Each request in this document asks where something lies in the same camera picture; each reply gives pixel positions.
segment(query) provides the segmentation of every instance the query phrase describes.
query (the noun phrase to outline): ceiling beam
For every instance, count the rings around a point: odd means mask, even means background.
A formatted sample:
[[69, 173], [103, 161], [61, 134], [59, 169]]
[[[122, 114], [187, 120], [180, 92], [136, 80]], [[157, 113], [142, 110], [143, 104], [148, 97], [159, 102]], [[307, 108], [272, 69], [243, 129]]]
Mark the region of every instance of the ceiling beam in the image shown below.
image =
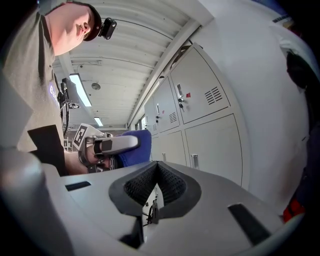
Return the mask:
[[131, 112], [131, 115], [128, 119], [128, 126], [131, 124], [132, 120], [135, 118], [137, 112], [144, 106], [146, 101], [149, 99], [150, 95], [157, 88], [155, 82], [160, 76], [161, 72], [165, 69], [166, 65], [173, 58], [179, 48], [188, 40], [188, 38], [199, 28], [200, 24], [194, 19], [190, 19], [179, 33], [174, 37], [172, 42], [166, 48], [161, 58], [155, 65], [152, 73], [147, 79], [142, 92], [134, 106], [134, 109]]
[[199, 0], [160, 0], [172, 5], [192, 19], [199, 22], [203, 27], [209, 24], [213, 19], [213, 15], [203, 6]]

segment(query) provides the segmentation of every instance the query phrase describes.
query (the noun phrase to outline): man's hand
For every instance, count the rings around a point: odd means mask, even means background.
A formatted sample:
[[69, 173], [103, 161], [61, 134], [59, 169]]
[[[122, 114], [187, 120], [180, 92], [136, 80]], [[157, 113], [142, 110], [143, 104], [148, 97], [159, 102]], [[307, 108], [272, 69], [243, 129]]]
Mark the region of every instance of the man's hand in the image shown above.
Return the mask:
[[[92, 163], [96, 164], [99, 159], [95, 157], [94, 147], [90, 146], [87, 148], [87, 160]], [[65, 167], [69, 173], [69, 175], [79, 175], [79, 174], [87, 174], [88, 170], [87, 167], [85, 167], [78, 158], [78, 152], [64, 152], [64, 161], [65, 161]], [[103, 161], [103, 164], [105, 167], [109, 168], [109, 158], [106, 158]]]

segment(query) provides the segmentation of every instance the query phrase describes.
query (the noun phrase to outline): white wall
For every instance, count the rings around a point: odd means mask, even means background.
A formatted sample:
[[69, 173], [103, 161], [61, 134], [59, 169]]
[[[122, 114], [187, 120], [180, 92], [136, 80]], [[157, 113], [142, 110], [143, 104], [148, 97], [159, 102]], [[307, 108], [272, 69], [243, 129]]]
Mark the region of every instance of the white wall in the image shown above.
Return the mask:
[[191, 38], [218, 65], [243, 111], [251, 150], [249, 191], [281, 214], [306, 162], [308, 111], [278, 40], [278, 15], [249, 0], [200, 0], [214, 20]]

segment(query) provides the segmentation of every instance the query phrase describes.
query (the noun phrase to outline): black mesh insert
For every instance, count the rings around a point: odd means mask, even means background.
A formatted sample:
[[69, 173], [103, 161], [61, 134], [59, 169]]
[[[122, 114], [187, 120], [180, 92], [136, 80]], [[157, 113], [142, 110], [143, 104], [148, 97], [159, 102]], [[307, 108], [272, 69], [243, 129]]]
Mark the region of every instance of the black mesh insert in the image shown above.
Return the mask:
[[154, 165], [124, 184], [126, 194], [141, 206], [145, 205], [157, 184], [156, 170], [157, 166]]
[[161, 165], [157, 168], [157, 183], [161, 189], [163, 203], [166, 206], [177, 200], [186, 191], [184, 180]]
[[115, 180], [109, 188], [109, 196], [119, 212], [141, 217], [142, 208], [157, 183], [164, 203], [159, 210], [160, 219], [184, 216], [201, 197], [201, 187], [194, 178], [156, 161]]

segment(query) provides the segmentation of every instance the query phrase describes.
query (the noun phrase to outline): man's arm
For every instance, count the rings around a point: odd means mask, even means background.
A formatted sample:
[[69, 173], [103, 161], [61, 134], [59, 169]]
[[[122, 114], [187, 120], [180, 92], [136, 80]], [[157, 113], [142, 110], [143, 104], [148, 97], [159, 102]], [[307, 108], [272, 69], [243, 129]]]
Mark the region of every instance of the man's arm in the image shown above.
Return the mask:
[[[94, 147], [90, 146], [87, 148], [87, 159], [90, 163], [96, 164], [99, 159], [95, 157]], [[78, 152], [67, 152], [64, 151], [64, 161], [65, 161], [65, 168], [69, 175], [80, 175], [80, 174], [87, 174], [88, 170], [79, 160]], [[108, 168], [109, 167], [109, 158], [104, 160], [104, 165]]]

